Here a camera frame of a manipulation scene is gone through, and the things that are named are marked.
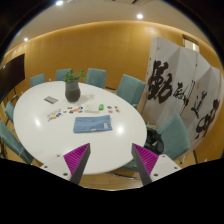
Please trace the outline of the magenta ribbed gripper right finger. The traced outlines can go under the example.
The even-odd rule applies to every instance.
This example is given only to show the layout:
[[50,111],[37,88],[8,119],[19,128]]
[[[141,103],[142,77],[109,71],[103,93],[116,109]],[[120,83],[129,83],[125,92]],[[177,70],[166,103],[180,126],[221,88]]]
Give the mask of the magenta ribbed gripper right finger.
[[137,144],[132,144],[131,150],[134,161],[137,165],[140,179],[143,185],[148,185],[152,182],[150,174],[159,158],[159,156],[150,150],[141,147]]

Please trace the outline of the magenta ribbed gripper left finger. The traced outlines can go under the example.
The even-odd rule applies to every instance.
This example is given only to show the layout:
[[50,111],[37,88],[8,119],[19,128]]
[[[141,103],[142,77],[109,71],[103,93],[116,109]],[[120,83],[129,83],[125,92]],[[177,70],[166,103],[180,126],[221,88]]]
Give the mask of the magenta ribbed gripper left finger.
[[85,166],[90,156],[90,144],[84,144],[64,155],[65,162],[71,172],[70,181],[80,183]]

